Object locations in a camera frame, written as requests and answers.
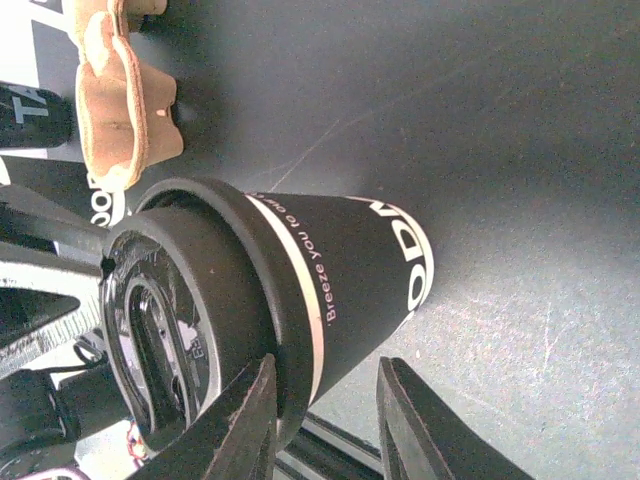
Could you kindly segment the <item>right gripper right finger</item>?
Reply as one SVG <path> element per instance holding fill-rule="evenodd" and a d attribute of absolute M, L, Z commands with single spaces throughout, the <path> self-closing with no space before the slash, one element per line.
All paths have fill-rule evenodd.
<path fill-rule="evenodd" d="M 379 361 L 376 403 L 386 479 L 528 479 L 402 359 Z"/>

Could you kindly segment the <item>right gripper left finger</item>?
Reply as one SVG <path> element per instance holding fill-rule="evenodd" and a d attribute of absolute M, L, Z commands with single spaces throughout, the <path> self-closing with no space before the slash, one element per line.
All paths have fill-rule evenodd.
<path fill-rule="evenodd" d="M 275 358 L 250 362 L 175 442 L 131 475 L 157 479 L 271 479 L 277 431 Z"/>

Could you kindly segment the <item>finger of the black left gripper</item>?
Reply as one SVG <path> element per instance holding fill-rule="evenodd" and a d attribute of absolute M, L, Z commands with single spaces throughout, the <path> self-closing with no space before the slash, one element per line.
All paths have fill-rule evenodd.
<path fill-rule="evenodd" d="M 86 263 L 3 260 L 1 287 L 27 292 L 27 323 L 1 348 L 1 376 L 98 328 L 101 280 L 100 268 Z"/>

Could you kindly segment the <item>stack of paper cups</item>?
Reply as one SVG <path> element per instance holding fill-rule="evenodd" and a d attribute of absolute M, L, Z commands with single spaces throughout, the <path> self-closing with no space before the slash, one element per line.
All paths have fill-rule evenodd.
<path fill-rule="evenodd" d="M 1 183 L 27 187 L 99 227 L 128 212 L 88 174 L 71 102 L 45 89 L 1 83 Z"/>

